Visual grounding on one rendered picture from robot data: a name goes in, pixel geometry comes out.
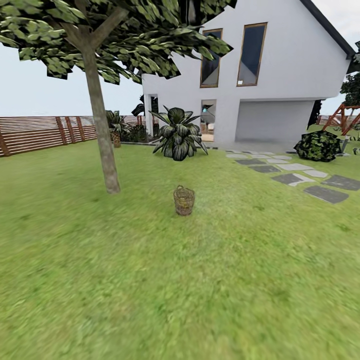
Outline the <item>wicker basket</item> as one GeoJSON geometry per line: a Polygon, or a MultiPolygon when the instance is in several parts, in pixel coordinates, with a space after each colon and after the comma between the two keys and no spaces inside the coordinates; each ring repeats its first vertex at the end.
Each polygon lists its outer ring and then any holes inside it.
{"type": "Polygon", "coordinates": [[[187,211],[187,208],[183,207],[183,204],[181,205],[181,203],[180,204],[177,203],[178,199],[181,200],[179,193],[180,193],[180,188],[177,187],[177,189],[173,192],[175,210],[178,215],[187,217],[193,213],[196,192],[193,189],[189,189],[189,192],[187,189],[185,189],[185,191],[183,192],[183,197],[186,199],[186,201],[189,201],[191,203],[191,204],[188,204],[188,203],[186,204],[187,207],[190,207],[188,209],[188,211],[187,211]]]}

